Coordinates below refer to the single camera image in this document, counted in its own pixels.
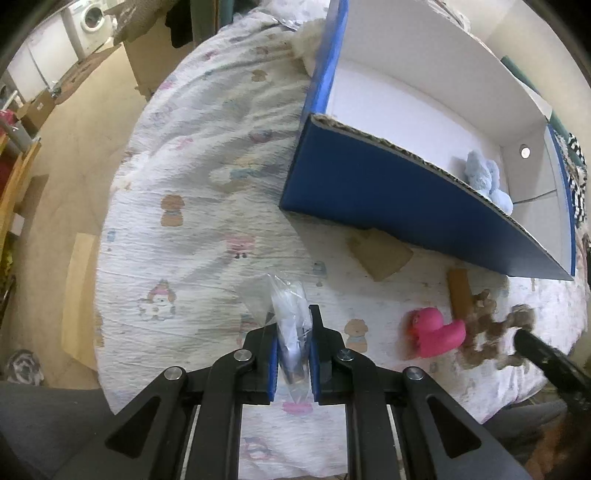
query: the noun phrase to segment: wooden shelf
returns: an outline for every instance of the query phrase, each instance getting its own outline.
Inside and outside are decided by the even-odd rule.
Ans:
[[[4,139],[0,137],[1,148],[3,148],[3,140]],[[4,188],[2,196],[0,197],[0,258],[2,258],[2,251],[4,250],[6,235],[10,230],[12,220],[14,218],[14,205],[17,201],[22,185],[27,178],[29,171],[31,170],[33,160],[35,160],[40,148],[41,143],[39,140],[37,140],[36,142],[33,142],[26,154],[19,154],[14,166],[12,167],[10,176],[8,177],[6,187]]]
[[[4,148],[6,148],[6,145],[8,144],[8,135],[6,133],[2,133],[0,135],[0,155],[2,155],[2,152],[4,151]]]

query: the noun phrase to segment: screw head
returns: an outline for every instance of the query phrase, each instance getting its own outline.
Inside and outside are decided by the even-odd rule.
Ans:
[[[354,357],[355,355],[353,354],[353,350],[350,350],[348,348],[342,348],[336,354],[336,358],[342,360],[343,362],[350,362]]]
[[[178,380],[183,376],[183,370],[179,367],[168,367],[164,371],[164,378],[166,380]]]
[[[408,367],[405,373],[410,380],[422,380],[425,376],[425,372],[419,367]]]
[[[236,350],[234,352],[234,359],[238,360],[239,362],[246,362],[252,358],[252,352],[250,350],[246,350],[242,348],[240,350]]]

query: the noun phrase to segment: bed sheet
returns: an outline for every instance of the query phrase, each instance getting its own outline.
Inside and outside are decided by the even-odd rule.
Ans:
[[[348,251],[353,229],[278,208],[310,82],[292,34],[250,13],[184,59],[138,120],[97,272],[96,354],[112,410],[170,365],[203,368],[238,348],[257,325],[235,287],[270,268],[303,278],[308,300],[349,346],[382,367],[421,366],[479,421],[537,391],[544,377],[529,364],[466,369],[455,352],[409,360],[404,320],[426,306],[450,318],[446,271],[465,267],[473,291],[496,298],[496,319],[527,303],[534,333],[567,352],[586,327],[578,249],[573,282],[508,278],[414,247],[401,271],[373,282]],[[510,332],[503,342],[511,353]],[[345,471],[341,406],[294,404],[280,376],[272,406],[245,407],[240,478]]]

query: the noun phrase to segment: pink rubber duck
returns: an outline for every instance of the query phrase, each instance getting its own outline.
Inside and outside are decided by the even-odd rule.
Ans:
[[[443,315],[435,307],[417,310],[412,316],[411,333],[417,338],[422,358],[441,355],[458,348],[466,338],[466,325],[454,320],[444,325]]]

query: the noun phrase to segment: beige carpet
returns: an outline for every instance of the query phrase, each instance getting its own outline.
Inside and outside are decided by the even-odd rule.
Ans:
[[[65,75],[61,82],[61,94],[56,98],[56,105],[64,103],[70,98],[78,87],[94,72],[121,45],[97,51],[88,55],[80,63],[76,63]]]
[[[43,125],[43,146],[21,213],[17,288],[0,330],[0,362],[18,348],[35,352],[51,387],[95,388],[96,374],[61,349],[64,288],[78,232],[100,235],[109,187],[144,98],[124,48],[114,51],[57,105]]]

